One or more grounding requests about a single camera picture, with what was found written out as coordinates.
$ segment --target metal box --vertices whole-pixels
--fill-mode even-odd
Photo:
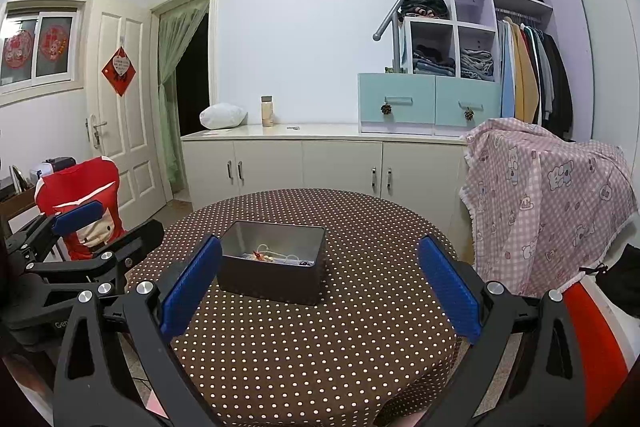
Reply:
[[[324,293],[324,237],[322,227],[236,221],[220,239],[223,257],[218,285],[228,292],[261,299],[318,304]],[[269,263],[244,257],[260,245],[308,264]]]

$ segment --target blue gripper pad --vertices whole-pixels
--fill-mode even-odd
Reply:
[[[478,301],[430,237],[418,243],[418,264],[456,334],[475,344],[482,330]]]
[[[94,200],[57,216],[51,230],[57,235],[69,235],[98,221],[103,214],[102,203]]]
[[[191,258],[162,303],[160,333],[165,342],[182,335],[214,280],[222,260],[222,246],[211,236]]]

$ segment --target pink checkered cloth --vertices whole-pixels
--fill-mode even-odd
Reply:
[[[515,118],[487,120],[466,142],[474,267],[513,294],[569,288],[638,211],[619,147],[570,144]]]

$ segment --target heart-shaped tag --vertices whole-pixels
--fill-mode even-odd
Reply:
[[[119,55],[116,55],[113,59],[113,69],[116,70],[116,73],[122,77],[127,70],[129,69],[129,66],[131,65],[131,61],[129,60],[129,57],[120,57]]]

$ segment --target round table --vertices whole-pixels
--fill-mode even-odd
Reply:
[[[175,354],[225,423],[386,425],[444,388],[458,343],[417,264],[423,217],[364,194],[321,189],[244,195],[200,209],[165,233],[133,271],[156,280],[205,233],[236,219],[326,229],[326,296],[318,306],[227,293],[216,283]]]

